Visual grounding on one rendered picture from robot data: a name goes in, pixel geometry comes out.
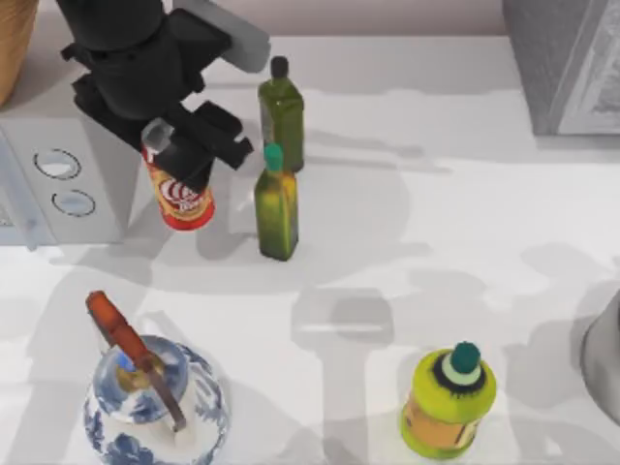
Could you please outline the red and white can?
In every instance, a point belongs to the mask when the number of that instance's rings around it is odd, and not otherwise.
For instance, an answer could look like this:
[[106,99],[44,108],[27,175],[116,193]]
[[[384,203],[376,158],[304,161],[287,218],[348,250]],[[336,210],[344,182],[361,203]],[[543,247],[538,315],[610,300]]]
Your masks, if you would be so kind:
[[174,129],[162,118],[149,122],[141,132],[141,155],[164,223],[177,231],[194,231],[207,224],[215,211],[209,187],[199,193],[155,164],[162,156],[173,155]]

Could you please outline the pale microwave oven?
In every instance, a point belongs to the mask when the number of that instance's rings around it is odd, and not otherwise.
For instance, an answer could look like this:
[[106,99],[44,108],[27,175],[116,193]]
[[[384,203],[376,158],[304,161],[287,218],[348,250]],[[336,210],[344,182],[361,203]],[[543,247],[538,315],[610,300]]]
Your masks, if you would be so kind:
[[[51,179],[33,156],[59,148],[81,164],[69,180]],[[0,113],[0,245],[112,243],[125,233],[137,176],[138,153],[86,116],[49,117]],[[59,212],[54,193],[77,189],[96,202],[85,217]]]

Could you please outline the large microwave knob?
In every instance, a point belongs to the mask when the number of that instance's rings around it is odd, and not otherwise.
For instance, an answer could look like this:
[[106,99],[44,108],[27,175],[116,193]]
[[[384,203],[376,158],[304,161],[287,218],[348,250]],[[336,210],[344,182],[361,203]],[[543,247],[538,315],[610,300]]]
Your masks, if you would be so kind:
[[33,163],[39,172],[51,179],[69,180],[81,172],[79,160],[72,153],[59,148],[35,153]]

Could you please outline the green bottle with black cap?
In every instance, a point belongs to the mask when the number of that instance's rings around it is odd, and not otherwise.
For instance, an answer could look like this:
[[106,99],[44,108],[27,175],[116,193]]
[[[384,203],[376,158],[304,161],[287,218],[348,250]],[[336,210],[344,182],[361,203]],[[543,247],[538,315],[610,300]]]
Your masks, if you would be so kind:
[[269,63],[270,78],[258,87],[263,145],[278,144],[284,169],[304,167],[304,100],[290,78],[289,60],[277,55]]

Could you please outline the small microwave knob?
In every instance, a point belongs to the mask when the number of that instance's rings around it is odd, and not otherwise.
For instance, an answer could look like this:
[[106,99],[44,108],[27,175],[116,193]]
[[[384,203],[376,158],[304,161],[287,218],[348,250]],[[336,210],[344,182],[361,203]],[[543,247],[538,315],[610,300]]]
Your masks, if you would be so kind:
[[59,212],[72,217],[85,217],[96,209],[95,200],[77,189],[54,193],[50,201]]

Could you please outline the woven brown basket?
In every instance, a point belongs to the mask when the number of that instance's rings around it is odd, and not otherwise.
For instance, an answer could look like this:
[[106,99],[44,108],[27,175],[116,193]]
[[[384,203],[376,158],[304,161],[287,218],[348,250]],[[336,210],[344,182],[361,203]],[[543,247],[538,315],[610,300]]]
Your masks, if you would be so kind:
[[39,0],[0,0],[0,108],[16,86],[38,5]]

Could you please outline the blue and white vase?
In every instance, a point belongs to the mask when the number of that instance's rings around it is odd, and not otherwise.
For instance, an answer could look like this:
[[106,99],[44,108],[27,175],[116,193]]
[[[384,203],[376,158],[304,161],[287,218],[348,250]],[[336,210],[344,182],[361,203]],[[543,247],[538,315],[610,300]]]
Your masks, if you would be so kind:
[[229,416],[212,366],[187,346],[156,335],[143,341],[187,426],[176,432],[148,379],[118,347],[102,355],[83,404],[83,426],[104,465],[211,465]]

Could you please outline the lime green bottle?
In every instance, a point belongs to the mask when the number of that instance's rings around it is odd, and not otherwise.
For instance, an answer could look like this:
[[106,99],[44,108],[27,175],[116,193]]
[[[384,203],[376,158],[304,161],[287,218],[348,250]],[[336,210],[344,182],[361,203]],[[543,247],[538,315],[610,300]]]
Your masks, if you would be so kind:
[[401,437],[423,457],[455,458],[473,444],[496,393],[494,373],[474,343],[430,352],[414,371],[400,414]]

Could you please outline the grey cabinet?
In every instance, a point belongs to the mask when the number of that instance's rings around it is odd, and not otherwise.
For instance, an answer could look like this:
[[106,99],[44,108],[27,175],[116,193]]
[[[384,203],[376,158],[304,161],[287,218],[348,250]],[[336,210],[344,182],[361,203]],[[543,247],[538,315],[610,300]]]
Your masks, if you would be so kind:
[[620,0],[503,0],[537,136],[620,136]]

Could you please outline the grey metal pot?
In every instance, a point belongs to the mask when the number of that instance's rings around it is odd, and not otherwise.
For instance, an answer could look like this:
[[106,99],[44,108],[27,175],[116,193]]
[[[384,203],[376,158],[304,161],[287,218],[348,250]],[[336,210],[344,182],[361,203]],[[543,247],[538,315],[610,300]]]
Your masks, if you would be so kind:
[[580,367],[594,402],[620,426],[620,291],[585,332]]

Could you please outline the brown handled knife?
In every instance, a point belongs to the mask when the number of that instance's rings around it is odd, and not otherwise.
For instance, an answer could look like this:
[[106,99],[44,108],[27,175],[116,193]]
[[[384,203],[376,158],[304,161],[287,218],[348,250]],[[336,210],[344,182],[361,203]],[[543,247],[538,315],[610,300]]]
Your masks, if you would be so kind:
[[137,369],[146,375],[173,419],[173,431],[182,431],[187,426],[187,420],[163,376],[157,372],[154,356],[148,351],[140,336],[103,291],[91,292],[85,304],[92,320],[107,342],[111,346],[117,345]]

